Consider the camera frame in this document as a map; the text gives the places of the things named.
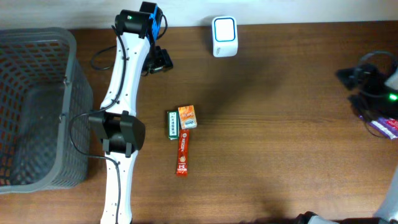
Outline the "red purple Carefree pad pack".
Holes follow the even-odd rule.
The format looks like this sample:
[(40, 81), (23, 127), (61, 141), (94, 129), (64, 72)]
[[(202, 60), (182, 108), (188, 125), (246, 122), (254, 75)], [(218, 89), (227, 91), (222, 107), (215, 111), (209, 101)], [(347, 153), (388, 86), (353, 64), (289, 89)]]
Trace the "red purple Carefree pad pack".
[(366, 130), (377, 138), (397, 139), (397, 120), (392, 118), (369, 119), (359, 116), (364, 122)]

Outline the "green white gum pack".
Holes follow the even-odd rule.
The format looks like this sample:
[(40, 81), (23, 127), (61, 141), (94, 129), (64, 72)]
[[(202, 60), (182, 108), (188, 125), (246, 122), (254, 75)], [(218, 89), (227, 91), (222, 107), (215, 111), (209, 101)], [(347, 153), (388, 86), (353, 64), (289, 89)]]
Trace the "green white gum pack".
[(178, 111), (168, 111), (167, 112), (167, 120), (168, 120), (168, 137), (170, 140), (176, 140), (179, 138), (179, 118)]

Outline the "small orange box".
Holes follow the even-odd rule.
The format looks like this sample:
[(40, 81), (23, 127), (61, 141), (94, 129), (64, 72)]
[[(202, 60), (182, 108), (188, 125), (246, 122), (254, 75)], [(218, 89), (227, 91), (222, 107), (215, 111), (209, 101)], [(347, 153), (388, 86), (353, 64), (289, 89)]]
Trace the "small orange box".
[(178, 115), (182, 129), (193, 129), (197, 127), (197, 118), (193, 105), (178, 107)]

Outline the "red Nescafe coffee sachet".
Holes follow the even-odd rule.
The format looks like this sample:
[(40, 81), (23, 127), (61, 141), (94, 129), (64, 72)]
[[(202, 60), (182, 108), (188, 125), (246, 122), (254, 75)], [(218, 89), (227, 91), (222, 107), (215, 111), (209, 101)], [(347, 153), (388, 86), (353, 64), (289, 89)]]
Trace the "red Nescafe coffee sachet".
[(177, 156), (177, 176), (186, 176), (188, 174), (188, 144), (189, 144), (190, 130), (182, 129), (178, 142), (178, 156)]

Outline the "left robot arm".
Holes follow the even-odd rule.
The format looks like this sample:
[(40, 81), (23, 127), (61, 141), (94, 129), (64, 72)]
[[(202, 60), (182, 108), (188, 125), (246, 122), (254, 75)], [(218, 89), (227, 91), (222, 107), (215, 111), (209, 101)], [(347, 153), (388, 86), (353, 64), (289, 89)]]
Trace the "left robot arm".
[(106, 193), (101, 223), (131, 223), (134, 163), (142, 149), (146, 127), (137, 118), (140, 78), (173, 67), (169, 54), (156, 42), (166, 21), (156, 3), (142, 2), (138, 11), (122, 10), (115, 17), (116, 58), (100, 109), (89, 122), (102, 143), (106, 161)]

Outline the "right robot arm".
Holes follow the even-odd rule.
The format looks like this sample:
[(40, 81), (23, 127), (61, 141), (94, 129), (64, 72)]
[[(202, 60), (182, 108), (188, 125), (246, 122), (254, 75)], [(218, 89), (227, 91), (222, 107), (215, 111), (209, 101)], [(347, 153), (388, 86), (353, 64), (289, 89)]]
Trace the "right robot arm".
[[(374, 128), (382, 137), (397, 139), (397, 63), (393, 72), (385, 75), (375, 65), (365, 63), (336, 72), (348, 90), (357, 89), (349, 101), (364, 121), (366, 128)], [(397, 173), (394, 173), (386, 197), (371, 218), (346, 218), (338, 223), (397, 223)]]

